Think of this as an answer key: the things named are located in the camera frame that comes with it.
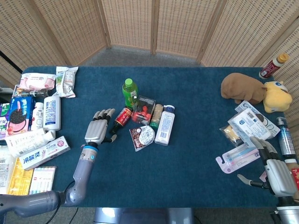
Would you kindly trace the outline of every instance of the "yellow plush toy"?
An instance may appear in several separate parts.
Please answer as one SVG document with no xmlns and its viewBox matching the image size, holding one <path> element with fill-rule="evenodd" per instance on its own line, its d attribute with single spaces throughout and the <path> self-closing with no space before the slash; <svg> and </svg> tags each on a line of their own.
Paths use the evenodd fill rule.
<svg viewBox="0 0 299 224">
<path fill-rule="evenodd" d="M 288 93 L 287 88 L 283 85 L 283 82 L 267 82 L 265 83 L 265 87 L 267 91 L 263 100 L 263 106 L 267 113 L 275 111 L 282 112 L 289 109 L 292 97 Z"/>
</svg>

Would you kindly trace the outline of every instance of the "wicker room divider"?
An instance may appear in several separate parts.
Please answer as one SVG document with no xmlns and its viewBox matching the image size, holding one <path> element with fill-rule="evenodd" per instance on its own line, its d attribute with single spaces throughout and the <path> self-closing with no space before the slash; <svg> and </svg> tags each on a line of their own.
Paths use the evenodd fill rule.
<svg viewBox="0 0 299 224">
<path fill-rule="evenodd" d="M 285 115 L 299 153 L 298 0 L 10 0 L 0 9 L 1 51 L 21 69 L 80 65 L 113 45 L 204 66 L 264 66 L 286 52 L 275 78 L 293 96 Z M 1 60 L 0 78 L 13 86 L 20 74 Z"/>
</svg>

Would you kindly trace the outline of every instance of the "robotic arm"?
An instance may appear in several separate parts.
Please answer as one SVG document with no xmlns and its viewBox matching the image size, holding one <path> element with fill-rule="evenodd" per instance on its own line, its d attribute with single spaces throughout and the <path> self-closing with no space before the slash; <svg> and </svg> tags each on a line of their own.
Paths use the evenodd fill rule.
<svg viewBox="0 0 299 224">
<path fill-rule="evenodd" d="M 248 180 L 240 174 L 238 178 L 247 185 L 269 189 L 278 198 L 277 210 L 271 213 L 275 224 L 299 224 L 299 204 L 292 197 L 297 187 L 288 167 L 279 159 L 277 151 L 269 142 L 256 137 L 250 140 L 260 153 L 267 173 L 266 182 Z"/>
<path fill-rule="evenodd" d="M 18 216 L 30 217 L 45 212 L 53 211 L 60 205 L 79 205 L 86 196 L 87 184 L 93 170 L 98 145 L 102 142 L 113 142 L 116 135 L 106 138 L 109 121 L 115 109 L 102 110 L 95 113 L 89 123 L 85 141 L 73 178 L 74 186 L 65 191 L 48 191 L 33 195 L 14 196 L 0 195 L 0 217 L 13 210 Z"/>
</svg>

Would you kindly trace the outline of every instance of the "stuffed animal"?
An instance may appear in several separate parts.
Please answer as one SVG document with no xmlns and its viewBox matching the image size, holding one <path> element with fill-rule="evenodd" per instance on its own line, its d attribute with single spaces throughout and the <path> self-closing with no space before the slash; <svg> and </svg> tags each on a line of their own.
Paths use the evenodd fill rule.
<svg viewBox="0 0 299 224">
<path fill-rule="evenodd" d="M 285 111 L 289 109 L 292 102 L 292 97 L 288 93 L 287 88 L 283 85 L 283 82 L 267 82 L 265 83 L 267 88 L 265 99 L 263 100 L 263 106 L 267 113 L 275 111 Z"/>
<path fill-rule="evenodd" d="M 221 96 L 234 99 L 236 104 L 240 104 L 242 100 L 258 104 L 264 99 L 265 93 L 263 83 L 241 73 L 231 73 L 221 83 Z"/>
</svg>

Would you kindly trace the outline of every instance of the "green bottle cap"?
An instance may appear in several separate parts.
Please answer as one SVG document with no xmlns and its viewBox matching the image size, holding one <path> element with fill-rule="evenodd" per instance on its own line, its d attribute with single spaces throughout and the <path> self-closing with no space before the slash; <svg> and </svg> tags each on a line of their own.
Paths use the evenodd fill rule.
<svg viewBox="0 0 299 224">
<path fill-rule="evenodd" d="M 149 124 L 149 126 L 151 126 L 151 127 L 154 128 L 154 129 L 158 129 L 159 124 L 157 124 L 156 122 L 151 122 L 151 123 Z"/>
<path fill-rule="evenodd" d="M 133 84 L 133 80 L 131 78 L 127 78 L 125 84 L 126 86 L 131 86 Z"/>
</svg>

